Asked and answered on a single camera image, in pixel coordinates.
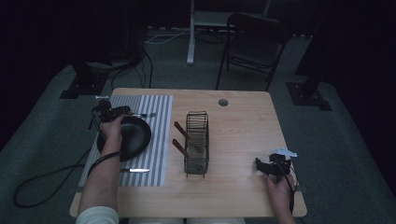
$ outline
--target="black chair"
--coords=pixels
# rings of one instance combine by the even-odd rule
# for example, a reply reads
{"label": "black chair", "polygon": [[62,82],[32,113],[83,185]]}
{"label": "black chair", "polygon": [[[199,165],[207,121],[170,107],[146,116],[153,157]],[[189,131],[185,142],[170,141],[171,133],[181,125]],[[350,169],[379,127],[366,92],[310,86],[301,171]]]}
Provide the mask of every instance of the black chair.
{"label": "black chair", "polygon": [[[231,30],[235,31],[234,36],[231,36]],[[227,42],[221,58],[216,90],[227,57],[227,70],[230,64],[234,64],[268,74],[265,87],[268,91],[280,56],[291,37],[290,29],[280,21],[244,13],[232,14],[227,20]]]}

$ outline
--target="utensil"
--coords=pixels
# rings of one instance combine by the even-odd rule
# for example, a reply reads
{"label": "utensil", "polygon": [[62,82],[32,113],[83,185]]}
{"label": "utensil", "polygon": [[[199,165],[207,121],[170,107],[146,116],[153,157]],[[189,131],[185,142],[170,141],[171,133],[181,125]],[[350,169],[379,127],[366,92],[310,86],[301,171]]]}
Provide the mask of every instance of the utensil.
{"label": "utensil", "polygon": [[135,114],[135,113],[131,113],[131,114],[127,114],[127,116],[139,117],[139,118],[143,118],[143,119],[150,119],[150,118],[156,117],[157,113],[150,113],[150,114]]}
{"label": "utensil", "polygon": [[197,151],[199,153],[204,152],[203,148],[196,146],[192,142],[190,135],[186,131],[184,131],[184,129],[181,127],[181,125],[177,121],[175,121],[175,127],[181,132],[181,134],[183,134],[183,136],[187,139],[187,141],[189,141],[194,146],[195,151]]}
{"label": "utensil", "polygon": [[184,155],[184,157],[188,158],[190,156],[186,148],[184,148],[176,139],[174,139],[172,143]]}
{"label": "utensil", "polygon": [[120,168],[120,172],[122,173],[146,173],[149,169],[127,169],[127,168]]}

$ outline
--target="white object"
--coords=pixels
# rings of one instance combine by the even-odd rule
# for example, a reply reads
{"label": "white object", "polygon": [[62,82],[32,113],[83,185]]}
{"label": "white object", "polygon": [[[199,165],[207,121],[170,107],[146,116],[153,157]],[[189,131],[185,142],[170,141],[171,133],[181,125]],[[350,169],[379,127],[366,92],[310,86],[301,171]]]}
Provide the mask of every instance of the white object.
{"label": "white object", "polygon": [[287,148],[284,148],[284,147],[271,148],[271,151],[276,153],[276,154],[279,154],[279,155],[297,157],[297,153],[291,152]]}

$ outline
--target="white sleeve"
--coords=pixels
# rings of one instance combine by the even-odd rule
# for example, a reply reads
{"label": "white sleeve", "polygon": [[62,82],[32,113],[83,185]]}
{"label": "white sleeve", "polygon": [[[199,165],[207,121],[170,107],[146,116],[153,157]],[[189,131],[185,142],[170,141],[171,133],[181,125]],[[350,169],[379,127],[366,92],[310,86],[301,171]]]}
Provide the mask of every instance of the white sleeve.
{"label": "white sleeve", "polygon": [[83,211],[76,220],[76,224],[91,223],[119,224],[119,215],[110,207],[97,206]]}

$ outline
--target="wire basket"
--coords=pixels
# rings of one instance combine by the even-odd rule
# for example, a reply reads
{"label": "wire basket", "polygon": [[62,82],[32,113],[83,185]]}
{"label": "wire basket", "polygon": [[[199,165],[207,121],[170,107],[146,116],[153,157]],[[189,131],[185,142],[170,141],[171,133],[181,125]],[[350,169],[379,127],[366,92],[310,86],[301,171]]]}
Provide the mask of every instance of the wire basket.
{"label": "wire basket", "polygon": [[189,157],[184,158],[184,171],[186,175],[203,175],[209,164],[209,120],[205,111],[191,111],[187,115],[187,133],[191,142],[185,141],[185,148]]}

